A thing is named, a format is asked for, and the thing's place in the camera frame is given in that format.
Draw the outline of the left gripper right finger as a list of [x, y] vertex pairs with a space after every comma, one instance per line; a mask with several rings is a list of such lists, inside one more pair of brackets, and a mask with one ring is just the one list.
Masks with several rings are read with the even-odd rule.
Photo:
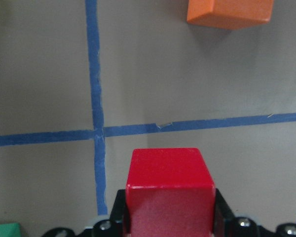
[[227, 204], [218, 188], [216, 188], [213, 233], [228, 234], [231, 222], [234, 219], [234, 213]]

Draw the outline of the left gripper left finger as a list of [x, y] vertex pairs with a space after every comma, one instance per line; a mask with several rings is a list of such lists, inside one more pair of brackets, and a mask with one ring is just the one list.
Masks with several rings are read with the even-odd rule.
[[119, 234], [129, 234], [131, 220], [126, 204], [125, 190], [118, 190], [110, 214], [110, 221], [113, 222]]

